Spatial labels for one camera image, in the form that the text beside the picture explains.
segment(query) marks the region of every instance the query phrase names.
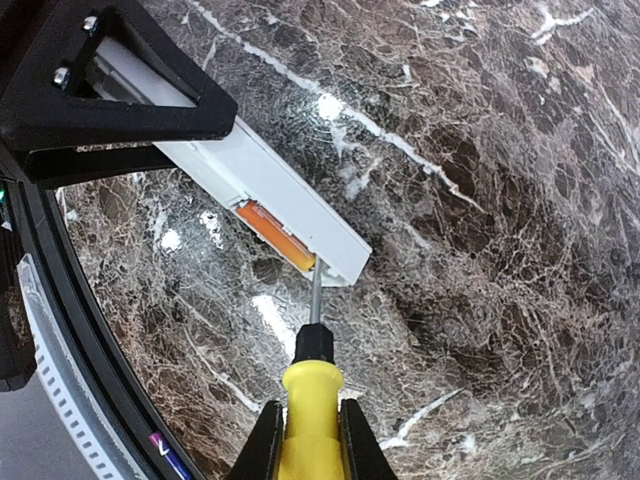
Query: black rounded edge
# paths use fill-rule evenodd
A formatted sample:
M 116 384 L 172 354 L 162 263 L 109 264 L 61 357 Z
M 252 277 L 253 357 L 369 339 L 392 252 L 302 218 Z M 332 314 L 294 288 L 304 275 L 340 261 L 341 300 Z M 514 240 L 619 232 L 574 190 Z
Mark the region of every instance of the black rounded edge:
M 178 479 L 151 443 L 160 431 L 194 480 L 206 477 L 173 435 L 138 381 L 92 293 L 54 192 L 8 183 L 13 218 L 31 254 L 64 340 L 120 440 L 149 479 Z
M 322 323 L 303 325 L 296 336 L 296 354 L 292 363 L 305 360 L 321 360 L 335 364 L 333 332 Z

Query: metal screwdriver tip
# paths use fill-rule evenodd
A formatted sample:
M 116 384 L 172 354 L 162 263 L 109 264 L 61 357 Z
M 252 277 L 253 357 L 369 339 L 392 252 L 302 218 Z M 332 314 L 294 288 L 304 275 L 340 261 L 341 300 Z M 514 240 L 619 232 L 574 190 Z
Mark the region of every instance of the metal screwdriver tip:
M 316 258 L 313 269 L 313 285 L 311 287 L 311 319 L 310 324 L 320 323 L 320 309 L 322 307 L 322 269 L 324 264 Z

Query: gray plastic part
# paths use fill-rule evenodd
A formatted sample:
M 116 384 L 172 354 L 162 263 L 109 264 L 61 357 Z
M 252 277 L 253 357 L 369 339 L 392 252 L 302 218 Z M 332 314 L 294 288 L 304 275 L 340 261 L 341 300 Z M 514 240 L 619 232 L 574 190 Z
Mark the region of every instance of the gray plastic part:
M 38 377 L 78 450 L 101 480 L 147 479 L 82 377 L 56 323 L 31 255 L 23 257 L 17 270 L 35 342 Z

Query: marble surface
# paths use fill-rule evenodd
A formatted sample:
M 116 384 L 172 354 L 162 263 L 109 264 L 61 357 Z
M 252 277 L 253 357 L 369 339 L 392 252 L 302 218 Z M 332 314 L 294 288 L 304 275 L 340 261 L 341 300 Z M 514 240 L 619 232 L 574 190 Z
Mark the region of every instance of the marble surface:
M 145 6 L 372 245 L 324 318 L 400 479 L 640 478 L 635 1 Z M 284 398 L 310 285 L 180 171 L 60 203 L 141 381 L 222 478 Z

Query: screw head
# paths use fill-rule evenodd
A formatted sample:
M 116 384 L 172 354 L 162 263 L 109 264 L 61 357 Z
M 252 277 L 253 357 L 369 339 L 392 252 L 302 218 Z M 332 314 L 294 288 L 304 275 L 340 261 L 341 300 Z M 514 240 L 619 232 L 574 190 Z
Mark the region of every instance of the screw head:
M 87 32 L 89 35 L 93 35 L 96 33 L 98 29 L 98 17 L 91 15 L 84 19 L 84 23 L 82 24 L 82 29 Z
M 71 70 L 69 70 L 67 67 L 60 67 L 53 74 L 53 84 L 56 87 L 59 87 L 60 90 L 64 90 L 65 88 L 67 88 L 70 78 Z

